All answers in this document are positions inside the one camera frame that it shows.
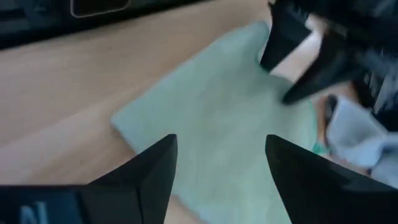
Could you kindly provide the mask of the pale green microfiber towel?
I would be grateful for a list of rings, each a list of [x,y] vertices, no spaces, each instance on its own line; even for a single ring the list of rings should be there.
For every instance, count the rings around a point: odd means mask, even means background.
[[[317,141],[311,102],[283,105],[291,83],[257,61],[268,33],[255,22],[221,36],[111,119],[136,153],[177,136],[173,193],[208,224],[290,224],[266,137],[308,150]]]

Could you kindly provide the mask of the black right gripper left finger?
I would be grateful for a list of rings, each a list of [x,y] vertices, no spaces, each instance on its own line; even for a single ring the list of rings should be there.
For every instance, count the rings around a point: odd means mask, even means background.
[[[168,134],[80,195],[87,224],[164,224],[177,165],[177,135]]]

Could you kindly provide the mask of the black aluminium table frame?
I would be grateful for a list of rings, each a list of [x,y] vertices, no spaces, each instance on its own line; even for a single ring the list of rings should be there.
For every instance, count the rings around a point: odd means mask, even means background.
[[[0,0],[0,50],[203,1],[131,0],[118,12],[75,18],[70,0]]]

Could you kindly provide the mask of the grey microfiber towel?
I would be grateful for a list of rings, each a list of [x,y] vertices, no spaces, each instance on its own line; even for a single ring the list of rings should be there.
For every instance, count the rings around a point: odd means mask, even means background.
[[[331,155],[398,189],[398,132],[389,132],[369,110],[330,96],[333,112],[326,129]]]

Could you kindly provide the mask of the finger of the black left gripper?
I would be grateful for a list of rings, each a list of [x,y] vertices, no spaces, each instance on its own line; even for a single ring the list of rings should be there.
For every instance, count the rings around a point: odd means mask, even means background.
[[[305,25],[308,13],[295,2],[269,3],[271,31],[260,65],[271,71],[294,51],[312,31]]]
[[[361,75],[355,61],[356,48],[342,35],[329,31],[323,36],[317,58],[286,92],[282,102],[290,105],[338,83]]]

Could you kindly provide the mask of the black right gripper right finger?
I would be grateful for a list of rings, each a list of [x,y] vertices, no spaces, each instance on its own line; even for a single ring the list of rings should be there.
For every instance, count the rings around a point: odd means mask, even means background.
[[[292,224],[398,224],[398,189],[274,134],[265,154]]]

